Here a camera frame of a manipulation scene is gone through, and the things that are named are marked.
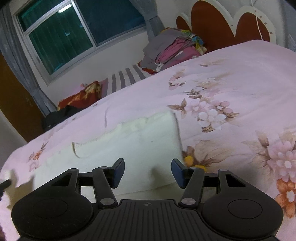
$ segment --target circular pad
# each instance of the circular pad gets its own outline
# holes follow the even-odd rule
[[[262,213],[262,207],[252,200],[239,199],[229,203],[228,211],[237,218],[252,219]]]
[[[59,199],[44,199],[34,205],[34,213],[41,218],[56,218],[67,211],[67,203]]]
[[[262,239],[276,234],[283,219],[281,207],[254,188],[228,188],[202,207],[205,222],[232,239]]]
[[[78,232],[90,221],[93,208],[84,196],[76,193],[50,197],[28,195],[15,204],[11,217],[21,236],[59,240]]]

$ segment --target pink cloth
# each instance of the pink cloth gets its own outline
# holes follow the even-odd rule
[[[189,41],[186,41],[184,39],[177,38],[169,47],[166,48],[165,51],[163,51],[157,56],[155,62],[157,64],[166,63],[170,58],[179,53],[188,42]]]
[[[277,238],[295,241],[295,66],[296,53],[254,40],[182,62],[58,124],[14,151],[0,172],[2,180],[6,172],[15,173],[10,196],[6,191],[0,201],[6,241],[19,238],[7,207],[25,193],[34,170],[49,157],[119,123],[169,109],[176,114],[184,154],[191,156],[186,164],[213,173],[229,169],[280,202],[284,220]]]
[[[201,56],[200,52],[198,52],[194,46],[187,47],[187,48],[183,49],[182,51],[183,51],[183,53],[173,57],[166,64],[164,64],[160,70],[162,71],[162,70],[165,70],[165,69],[172,67],[176,64],[182,63],[186,60],[191,59],[193,56],[197,56],[197,57]]]

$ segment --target cable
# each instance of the cable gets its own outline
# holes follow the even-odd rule
[[[258,18],[257,18],[257,14],[256,14],[257,11],[256,11],[256,9],[255,9],[255,7],[254,7],[253,0],[251,0],[251,3],[252,3],[252,6],[253,6],[253,9],[254,9],[254,12],[255,12],[257,28],[258,28],[258,31],[259,31],[259,34],[260,34],[261,40],[263,40],[263,38],[262,38],[262,34],[261,34],[261,31],[260,31],[260,28],[259,28],[259,24],[258,24]]]

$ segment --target curtain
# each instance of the curtain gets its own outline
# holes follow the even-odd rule
[[[0,10],[0,50],[8,66],[33,97],[42,114],[46,116],[50,112],[56,111],[55,105],[40,89],[25,56],[13,24],[9,4]]]
[[[164,30],[163,23],[157,15],[155,0],[130,0],[130,2],[145,19],[149,41]]]

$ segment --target flower print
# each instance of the flower print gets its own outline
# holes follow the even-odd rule
[[[33,157],[35,156],[35,152],[33,152],[30,156],[29,159],[27,160],[27,162],[31,161],[33,159]]]
[[[200,64],[200,66],[209,67],[209,66],[212,66],[212,65],[221,65],[221,63],[223,61],[224,61],[224,59],[218,59],[216,61],[207,61],[207,62],[204,62],[204,64]]]
[[[198,114],[200,112],[206,112],[206,110],[204,109],[204,107],[206,106],[206,101],[200,101],[200,99],[195,99],[192,100],[189,105],[187,105],[184,109],[187,112],[191,112],[191,115],[194,118],[198,117]]]
[[[31,162],[30,164],[30,172],[36,170],[38,168],[38,160]]]
[[[229,148],[218,148],[216,143],[210,140],[199,141],[194,147],[187,146],[182,151],[184,162],[187,167],[199,167],[206,172],[215,172],[213,164],[220,163],[228,158],[232,150]]]
[[[218,114],[218,111],[215,109],[211,109],[207,112],[200,112],[198,114],[198,123],[204,132],[221,130],[221,124],[225,119],[226,116],[223,114]]]
[[[288,182],[296,182],[296,150],[293,150],[295,142],[277,141],[267,147],[270,160],[267,164],[274,171],[277,179]]]
[[[222,74],[216,75],[215,77],[208,78],[208,80],[220,81],[221,79],[228,77],[231,74],[232,73],[230,73],[230,72],[222,73]]]
[[[200,87],[200,88],[203,88],[203,89],[211,89],[211,88],[216,87],[218,85],[219,85],[219,82],[209,80],[209,81],[206,81],[206,82],[199,83],[197,85],[197,87]]]
[[[184,119],[185,116],[187,115],[187,111],[185,110],[186,105],[187,105],[187,101],[184,98],[181,105],[173,104],[173,105],[168,105],[168,107],[171,108],[172,110],[180,110],[181,118]]]
[[[35,170],[35,169],[38,168],[38,159],[39,159],[40,155],[43,153],[43,151],[45,150],[45,147],[46,147],[47,143],[48,142],[43,143],[42,146],[41,146],[41,149],[38,152],[36,152],[36,153],[33,152],[30,155],[29,160],[27,161],[27,162],[31,161],[30,167],[29,167],[30,172],[32,170]]]
[[[173,82],[181,77],[184,77],[185,74],[184,74],[184,71],[185,69],[183,70],[180,70],[180,71],[177,71],[171,78],[170,78],[170,81]]]
[[[295,183],[292,181],[285,182],[282,179],[276,181],[277,188],[280,192],[275,198],[277,203],[284,210],[285,214],[292,218],[295,216]]]
[[[202,95],[200,94],[200,90],[197,91],[196,89],[192,89],[190,92],[184,91],[183,93],[186,93],[187,95],[189,95],[188,98],[190,98],[190,99],[202,98]]]
[[[182,85],[184,85],[184,84],[186,84],[186,82],[182,82],[182,83],[171,83],[171,82],[169,82],[169,90],[174,90],[174,89],[176,89],[177,87],[179,87],[179,86],[182,86]]]
[[[220,102],[218,100],[214,100],[211,104],[216,108],[216,110],[220,114],[229,114],[233,112],[232,109],[228,108],[228,106],[230,105],[229,101]]]
[[[219,92],[219,89],[204,89],[201,91],[202,100],[206,101],[207,103],[211,103],[214,99],[214,96]]]

